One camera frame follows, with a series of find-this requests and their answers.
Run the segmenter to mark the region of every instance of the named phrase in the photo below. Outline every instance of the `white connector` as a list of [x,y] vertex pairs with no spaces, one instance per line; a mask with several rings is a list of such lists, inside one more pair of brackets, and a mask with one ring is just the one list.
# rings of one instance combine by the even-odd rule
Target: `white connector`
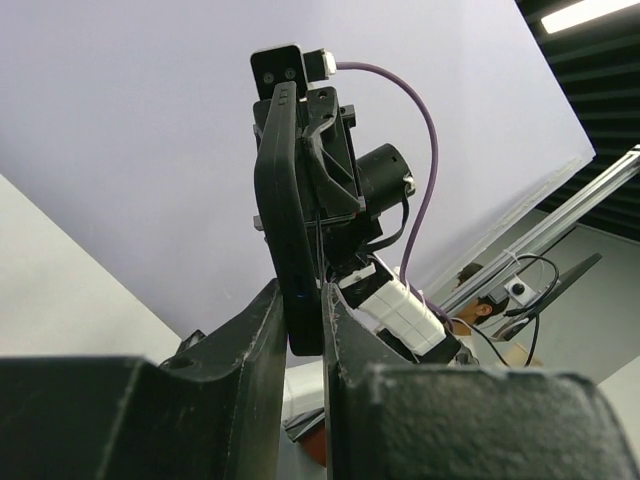
[[338,71],[338,65],[336,64],[336,59],[333,56],[333,53],[325,50],[322,59],[324,60],[324,71],[327,73],[327,76],[335,75]]
[[375,273],[376,273],[376,266],[374,263],[370,263],[363,269],[356,270],[355,272],[351,273],[351,275],[348,275],[344,277],[342,280],[340,280],[338,282],[338,288],[342,289],[342,288],[350,287],[354,283],[358,283],[359,281],[364,280],[365,278],[370,277]]
[[362,302],[358,309],[387,327],[416,355],[424,355],[446,338],[444,326],[398,276],[378,259],[392,280]]

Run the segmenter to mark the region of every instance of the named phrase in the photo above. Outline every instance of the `white panel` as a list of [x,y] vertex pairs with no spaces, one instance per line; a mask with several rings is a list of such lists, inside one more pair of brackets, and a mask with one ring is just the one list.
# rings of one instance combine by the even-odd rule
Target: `white panel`
[[[256,49],[326,47],[423,95],[441,168],[418,287],[593,155],[512,0],[34,0],[2,2],[0,19],[0,173],[181,335],[213,330],[273,275],[252,228]],[[416,108],[370,74],[334,84],[356,105],[357,151],[394,143],[422,193]]]
[[0,356],[144,355],[180,339],[0,176]]
[[640,357],[607,378],[600,384],[600,389],[618,414],[636,459],[640,459]]

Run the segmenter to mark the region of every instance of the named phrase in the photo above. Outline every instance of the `black cable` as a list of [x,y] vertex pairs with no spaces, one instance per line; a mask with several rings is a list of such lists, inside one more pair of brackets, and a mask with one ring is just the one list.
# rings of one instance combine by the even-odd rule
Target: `black cable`
[[535,302],[533,302],[531,305],[527,305],[526,307],[514,308],[512,310],[508,310],[504,312],[505,317],[515,317],[517,315],[522,315],[523,313],[530,312],[531,310],[536,308],[538,305],[544,302],[549,295],[551,295],[552,290],[558,284],[558,280],[560,279],[560,270],[558,269],[558,266],[548,258],[541,257],[540,255],[533,255],[530,253],[527,253],[525,255],[518,255],[518,260],[526,260],[527,258],[539,260],[541,262],[545,262],[551,265],[551,267],[553,268],[553,280],[551,281],[547,289],[544,291],[544,293],[540,295]]
[[413,102],[416,104],[418,110],[420,110],[420,113],[422,114],[422,118],[424,118],[424,121],[427,124],[427,130],[429,131],[429,143],[431,144],[431,168],[429,169],[429,179],[427,181],[427,188],[424,192],[424,197],[422,198],[422,203],[420,203],[420,208],[418,208],[418,213],[415,220],[413,221],[411,231],[409,232],[407,246],[405,247],[404,253],[402,254],[402,261],[400,262],[400,282],[407,284],[407,267],[409,266],[409,257],[411,256],[411,252],[416,243],[416,238],[418,237],[422,221],[424,220],[425,214],[427,213],[427,208],[429,207],[429,203],[431,202],[431,197],[436,185],[436,177],[438,175],[439,153],[436,127],[433,124],[431,114],[420,98],[420,95],[418,95],[418,93],[413,88],[411,88],[411,86],[407,82],[402,80],[397,75],[391,73],[388,70],[385,70],[384,68],[378,67],[377,65],[371,65],[369,63],[362,62],[338,62],[337,68],[338,70],[363,70],[365,72],[371,72],[375,73],[376,75],[380,75],[387,80],[391,80],[398,87],[404,90],[404,92],[409,95],[409,97],[411,97],[411,100],[413,100]]
[[489,344],[489,346],[491,347],[491,349],[493,350],[493,352],[498,356],[498,358],[500,359],[500,361],[507,367],[510,367],[510,365],[507,363],[507,361],[502,358],[502,355],[500,355],[500,352],[498,351],[498,349],[496,348],[496,346],[493,344],[493,342],[491,341],[491,339],[489,337],[487,337],[484,332],[482,330],[480,330],[478,327],[474,327],[473,325],[469,325],[467,322],[465,322],[464,320],[460,320],[459,318],[452,318],[451,320],[453,320],[454,322],[458,322],[462,325],[465,325],[469,328],[471,328],[474,332],[476,332],[478,335],[480,335],[482,338],[485,339],[485,341]]
[[318,278],[324,285],[327,279],[327,268],[324,264],[324,245],[322,243],[322,218],[320,208],[316,206],[316,261],[318,262]]
[[390,247],[400,239],[400,237],[404,233],[404,227],[407,226],[408,220],[409,220],[409,199],[407,198],[407,191],[405,189],[405,192],[402,195],[402,223],[400,225],[400,229],[393,235],[383,240],[379,240],[377,242],[363,245],[358,249],[358,251],[361,253],[374,253],[374,252],[377,252],[378,250],[382,250],[383,248]]
[[531,350],[529,350],[529,356],[527,357],[527,361],[524,363],[525,367],[531,365],[531,360],[533,360],[533,352],[536,349],[536,343],[538,343],[538,332],[540,331],[540,314],[536,313],[533,317],[533,321],[536,322],[533,329],[533,338],[531,339]]

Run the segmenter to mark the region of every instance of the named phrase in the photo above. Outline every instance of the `purple cable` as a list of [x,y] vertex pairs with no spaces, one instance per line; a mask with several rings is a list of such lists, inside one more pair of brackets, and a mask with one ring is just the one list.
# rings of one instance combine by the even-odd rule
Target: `purple cable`
[[361,62],[338,62],[337,67],[338,70],[362,70],[365,72],[371,72],[380,75],[387,80],[391,80],[411,97],[411,99],[420,110],[420,113],[422,114],[422,117],[427,124],[427,129],[429,130],[429,143],[431,143],[431,171],[429,172],[427,190],[424,192],[424,197],[422,199],[422,203],[420,204],[420,209],[418,210],[416,219],[413,222],[411,231],[409,232],[407,246],[404,248],[404,253],[402,254],[402,262],[400,263],[400,281],[406,284],[409,257],[411,256],[411,251],[413,250],[413,246],[416,243],[416,238],[418,237],[420,227],[422,226],[422,220],[424,220],[424,215],[427,212],[427,208],[429,207],[429,202],[431,201],[433,189],[436,184],[436,177],[438,175],[438,137],[436,135],[436,127],[433,124],[433,119],[431,118],[426,105],[420,98],[420,95],[418,95],[418,93],[413,88],[411,88],[411,86],[407,82],[402,80],[394,73],[391,73],[390,71],[385,70],[382,67],[371,65],[370,63]]

